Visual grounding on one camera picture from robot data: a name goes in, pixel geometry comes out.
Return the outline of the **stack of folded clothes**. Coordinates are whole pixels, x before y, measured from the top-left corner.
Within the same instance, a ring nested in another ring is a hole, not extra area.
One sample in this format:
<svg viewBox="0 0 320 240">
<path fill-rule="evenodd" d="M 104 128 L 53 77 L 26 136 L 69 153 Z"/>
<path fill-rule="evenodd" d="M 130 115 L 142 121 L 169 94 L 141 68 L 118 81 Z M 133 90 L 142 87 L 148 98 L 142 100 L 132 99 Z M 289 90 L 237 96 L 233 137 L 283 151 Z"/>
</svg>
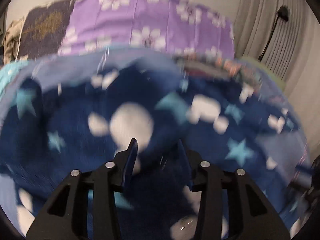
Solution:
<svg viewBox="0 0 320 240">
<path fill-rule="evenodd" d="M 262 79 L 257 70 L 235 60 L 198 54 L 174 55 L 172 59 L 190 76 L 235 80 L 259 89 Z"/>
</svg>

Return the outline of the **purple floral pillow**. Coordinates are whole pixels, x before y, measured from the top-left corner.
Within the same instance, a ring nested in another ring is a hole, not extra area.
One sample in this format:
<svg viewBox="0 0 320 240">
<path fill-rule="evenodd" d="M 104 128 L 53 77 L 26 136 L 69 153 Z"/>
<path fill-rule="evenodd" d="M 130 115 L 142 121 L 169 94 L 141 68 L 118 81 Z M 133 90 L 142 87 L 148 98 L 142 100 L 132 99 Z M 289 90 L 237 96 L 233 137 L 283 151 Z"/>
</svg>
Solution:
<svg viewBox="0 0 320 240">
<path fill-rule="evenodd" d="M 144 47 L 234 58 L 233 24 L 189 0 L 76 0 L 58 54 Z"/>
</svg>

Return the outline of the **dark navy gold pillow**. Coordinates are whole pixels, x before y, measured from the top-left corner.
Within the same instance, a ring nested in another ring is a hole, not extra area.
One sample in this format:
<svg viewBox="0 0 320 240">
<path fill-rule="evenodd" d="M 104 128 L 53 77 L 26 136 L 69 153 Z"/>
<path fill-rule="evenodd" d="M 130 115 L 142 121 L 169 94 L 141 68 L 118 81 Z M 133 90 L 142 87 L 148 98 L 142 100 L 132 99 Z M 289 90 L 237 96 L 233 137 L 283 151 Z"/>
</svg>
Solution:
<svg viewBox="0 0 320 240">
<path fill-rule="evenodd" d="M 29 11 L 21 32 L 18 59 L 56 54 L 69 25 L 75 0 L 59 0 Z"/>
</svg>

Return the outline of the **beige crumpled cloth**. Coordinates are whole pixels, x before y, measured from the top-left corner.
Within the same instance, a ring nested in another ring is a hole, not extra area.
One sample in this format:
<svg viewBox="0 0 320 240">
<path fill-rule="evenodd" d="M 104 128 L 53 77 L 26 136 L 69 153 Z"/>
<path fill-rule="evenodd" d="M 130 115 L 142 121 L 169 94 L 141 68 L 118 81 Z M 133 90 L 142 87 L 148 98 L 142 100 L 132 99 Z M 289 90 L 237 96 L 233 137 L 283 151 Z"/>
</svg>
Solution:
<svg viewBox="0 0 320 240">
<path fill-rule="evenodd" d="M 21 33 L 24 26 L 25 18 L 12 21 L 4 34 L 3 45 L 3 64 L 8 64 L 17 59 Z"/>
</svg>

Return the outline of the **beige curtain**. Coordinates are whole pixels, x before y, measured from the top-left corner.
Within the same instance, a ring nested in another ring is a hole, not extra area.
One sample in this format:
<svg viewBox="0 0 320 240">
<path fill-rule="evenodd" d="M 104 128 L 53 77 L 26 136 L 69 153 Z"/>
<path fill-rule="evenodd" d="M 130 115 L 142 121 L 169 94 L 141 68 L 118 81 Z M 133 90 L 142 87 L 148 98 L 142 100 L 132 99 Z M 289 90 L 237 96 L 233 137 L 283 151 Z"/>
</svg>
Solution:
<svg viewBox="0 0 320 240">
<path fill-rule="evenodd" d="M 288 80 L 302 51 L 311 9 L 306 0 L 240 0 L 234 21 L 235 56 L 249 56 Z"/>
</svg>

